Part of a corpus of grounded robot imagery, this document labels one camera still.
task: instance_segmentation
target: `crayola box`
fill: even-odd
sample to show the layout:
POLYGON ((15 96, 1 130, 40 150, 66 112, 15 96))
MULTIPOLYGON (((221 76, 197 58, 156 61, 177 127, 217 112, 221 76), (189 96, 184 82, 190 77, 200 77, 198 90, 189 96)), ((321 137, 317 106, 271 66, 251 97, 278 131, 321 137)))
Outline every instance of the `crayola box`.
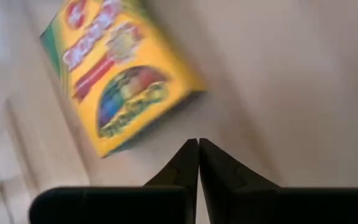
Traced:
POLYGON ((101 157, 204 90, 135 0, 66 1, 41 40, 101 157))

